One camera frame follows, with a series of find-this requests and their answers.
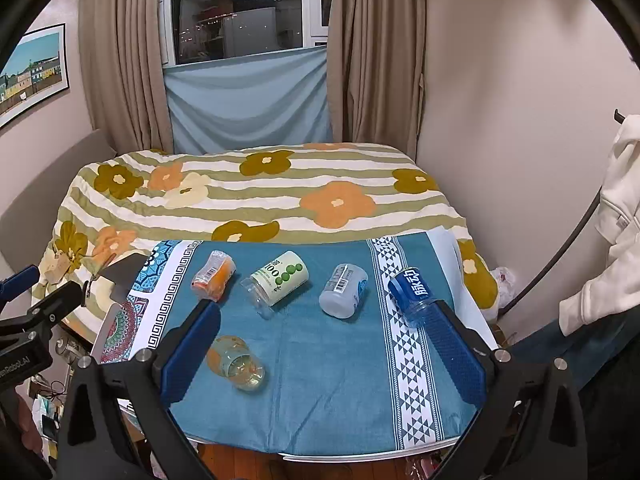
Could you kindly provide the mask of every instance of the painting of houses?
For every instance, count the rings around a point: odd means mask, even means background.
[[[68,88],[65,25],[28,32],[0,73],[0,128]]]

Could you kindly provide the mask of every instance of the white hoodie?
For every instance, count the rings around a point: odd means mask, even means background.
[[[627,117],[614,141],[596,229],[611,244],[607,269],[560,302],[564,335],[640,304],[640,116]]]

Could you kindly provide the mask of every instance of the gray headboard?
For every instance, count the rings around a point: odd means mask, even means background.
[[[0,216],[0,253],[14,272],[40,263],[51,240],[60,203],[78,171],[115,155],[105,133],[95,130],[57,158],[18,195]]]

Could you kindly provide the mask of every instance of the blue bottle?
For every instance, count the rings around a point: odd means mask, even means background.
[[[436,298],[416,267],[408,267],[389,280],[388,290],[407,325],[418,328],[425,323],[428,307]]]

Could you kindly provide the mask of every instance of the white wall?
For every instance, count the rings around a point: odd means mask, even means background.
[[[481,254],[524,287],[587,209],[640,73],[589,0],[429,0],[418,163],[468,220]],[[590,224],[500,324],[528,335],[604,268]]]
[[[80,72],[78,0],[52,0],[30,30],[59,23],[66,24],[69,90],[36,105],[0,130],[0,214],[34,177],[92,130]],[[0,254],[0,279],[11,274]],[[5,308],[2,317],[22,314],[29,304],[30,295],[23,294]],[[62,380],[64,367],[55,361],[52,368],[45,377]]]

